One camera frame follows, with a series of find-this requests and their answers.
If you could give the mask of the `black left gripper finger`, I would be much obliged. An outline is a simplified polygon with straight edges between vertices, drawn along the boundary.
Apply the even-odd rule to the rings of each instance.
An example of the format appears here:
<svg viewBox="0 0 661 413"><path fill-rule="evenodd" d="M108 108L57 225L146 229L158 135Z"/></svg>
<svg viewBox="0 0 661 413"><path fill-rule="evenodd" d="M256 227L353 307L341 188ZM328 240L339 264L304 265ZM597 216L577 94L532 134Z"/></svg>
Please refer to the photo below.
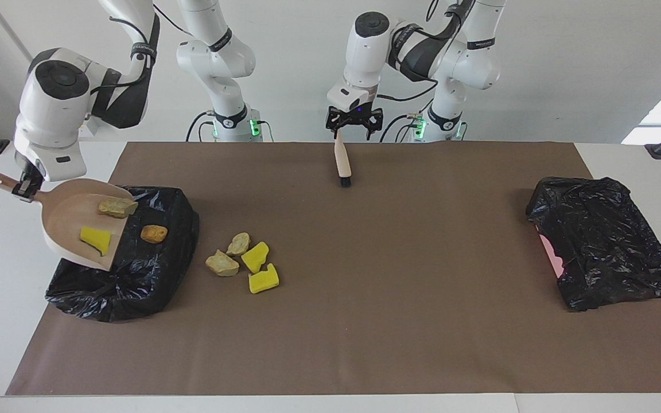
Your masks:
<svg viewBox="0 0 661 413"><path fill-rule="evenodd" d="M380 131L383 126L383 110L371 110L367 119L365 120L365 128L367 130L366 140L369 141L371 136Z"/></svg>
<svg viewBox="0 0 661 413"><path fill-rule="evenodd" d="M347 124L347 113L339 109L329 109L326 118L326 128L333 133L333 139L337 139L339 130Z"/></svg>

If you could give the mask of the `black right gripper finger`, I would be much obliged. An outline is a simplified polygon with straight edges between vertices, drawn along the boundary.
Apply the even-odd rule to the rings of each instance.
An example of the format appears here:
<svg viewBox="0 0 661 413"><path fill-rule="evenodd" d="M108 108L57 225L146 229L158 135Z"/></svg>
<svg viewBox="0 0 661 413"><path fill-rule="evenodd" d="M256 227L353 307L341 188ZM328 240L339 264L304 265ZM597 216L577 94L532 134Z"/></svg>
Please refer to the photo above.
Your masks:
<svg viewBox="0 0 661 413"><path fill-rule="evenodd" d="M42 180L22 180L16 183L11 193L26 203L32 203L42 186Z"/></svg>

